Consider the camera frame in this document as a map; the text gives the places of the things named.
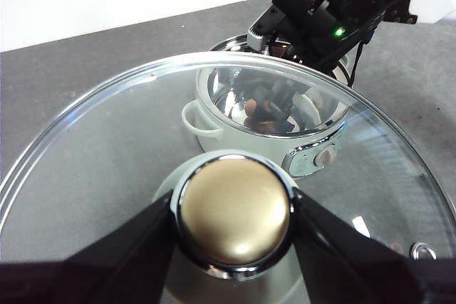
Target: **cable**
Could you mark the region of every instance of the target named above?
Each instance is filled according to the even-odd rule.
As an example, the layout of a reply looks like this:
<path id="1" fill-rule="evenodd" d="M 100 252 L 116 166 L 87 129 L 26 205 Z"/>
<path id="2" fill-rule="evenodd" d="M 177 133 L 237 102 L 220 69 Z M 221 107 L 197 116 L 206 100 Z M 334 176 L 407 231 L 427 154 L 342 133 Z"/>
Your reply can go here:
<path id="1" fill-rule="evenodd" d="M 361 54 L 363 52 L 363 46 L 364 46 L 364 43 L 363 42 L 359 42 L 358 49 L 356 49 L 355 63 L 353 64 L 353 69 L 351 70 L 350 80 L 348 80 L 348 85 L 347 85 L 350 88 L 355 82 L 356 67 L 358 66 L 359 58 L 361 57 Z"/>

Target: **lid knob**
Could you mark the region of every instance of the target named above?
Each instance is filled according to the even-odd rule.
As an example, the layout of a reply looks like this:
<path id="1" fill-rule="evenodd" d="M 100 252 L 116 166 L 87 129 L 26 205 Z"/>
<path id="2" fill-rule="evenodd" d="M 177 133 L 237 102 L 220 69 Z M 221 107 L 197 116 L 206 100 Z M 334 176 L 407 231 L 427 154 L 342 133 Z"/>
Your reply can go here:
<path id="1" fill-rule="evenodd" d="M 284 185 L 260 162 L 231 156 L 203 166 L 180 207 L 185 231 L 212 260 L 248 265 L 268 256 L 289 225 Z"/>

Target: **white pot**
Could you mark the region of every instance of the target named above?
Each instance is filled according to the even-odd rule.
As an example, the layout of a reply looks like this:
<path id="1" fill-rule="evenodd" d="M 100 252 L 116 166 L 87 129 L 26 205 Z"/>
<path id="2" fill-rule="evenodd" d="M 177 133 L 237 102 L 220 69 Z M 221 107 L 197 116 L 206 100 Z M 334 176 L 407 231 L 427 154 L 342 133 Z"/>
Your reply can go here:
<path id="1" fill-rule="evenodd" d="M 343 103 L 310 86 L 293 97 L 293 104 L 311 122 L 312 129 L 290 134 L 259 132 L 227 117 L 214 104 L 208 91 L 211 73 L 211 69 L 199 72 L 196 99 L 182 109 L 185 127 L 197 136 L 205 152 L 237 149 L 257 153 L 281 165 L 293 177 L 312 174 L 335 160 L 347 109 Z"/>

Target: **gray table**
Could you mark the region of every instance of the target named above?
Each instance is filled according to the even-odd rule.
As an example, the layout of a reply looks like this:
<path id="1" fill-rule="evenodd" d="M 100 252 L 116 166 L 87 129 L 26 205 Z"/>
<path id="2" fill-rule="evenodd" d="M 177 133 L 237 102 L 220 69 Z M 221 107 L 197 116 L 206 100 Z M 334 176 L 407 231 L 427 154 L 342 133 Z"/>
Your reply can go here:
<path id="1" fill-rule="evenodd" d="M 270 0 L 251 0 L 1 54 L 1 175 L 64 107 L 100 82 L 166 56 L 204 51 L 245 32 Z M 382 23 L 355 89 L 416 142 L 456 199 L 456 25 Z"/>

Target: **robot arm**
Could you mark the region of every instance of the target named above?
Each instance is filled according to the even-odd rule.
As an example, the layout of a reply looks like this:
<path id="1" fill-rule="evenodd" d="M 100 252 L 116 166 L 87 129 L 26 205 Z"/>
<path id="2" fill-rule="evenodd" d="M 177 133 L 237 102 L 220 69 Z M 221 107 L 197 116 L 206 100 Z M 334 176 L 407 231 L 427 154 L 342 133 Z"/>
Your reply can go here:
<path id="1" fill-rule="evenodd" d="M 357 61 L 381 21 L 433 22 L 453 9 L 456 0 L 272 0 L 249 28 L 248 44 L 271 53 L 282 38 L 291 47 L 280 57 L 327 73 L 359 44 Z"/>

